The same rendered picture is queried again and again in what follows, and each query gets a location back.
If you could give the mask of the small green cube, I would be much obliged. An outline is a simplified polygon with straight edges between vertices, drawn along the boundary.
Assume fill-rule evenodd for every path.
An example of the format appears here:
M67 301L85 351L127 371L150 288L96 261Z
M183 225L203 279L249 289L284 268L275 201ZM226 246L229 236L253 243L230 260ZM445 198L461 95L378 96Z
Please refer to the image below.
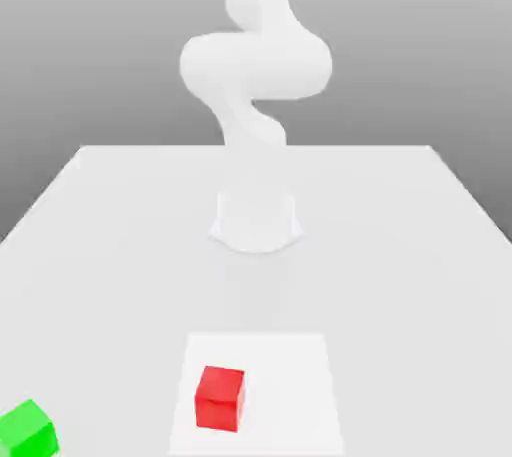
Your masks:
M52 420L32 399L0 416L0 457L54 457L59 450Z

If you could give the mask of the small red cube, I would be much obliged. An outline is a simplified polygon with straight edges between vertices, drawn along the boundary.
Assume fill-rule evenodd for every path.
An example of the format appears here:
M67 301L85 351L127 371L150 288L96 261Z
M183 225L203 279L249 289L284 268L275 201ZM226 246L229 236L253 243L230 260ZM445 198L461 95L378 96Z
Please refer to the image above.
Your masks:
M194 395L196 426L237 432L245 403L245 372L205 366Z

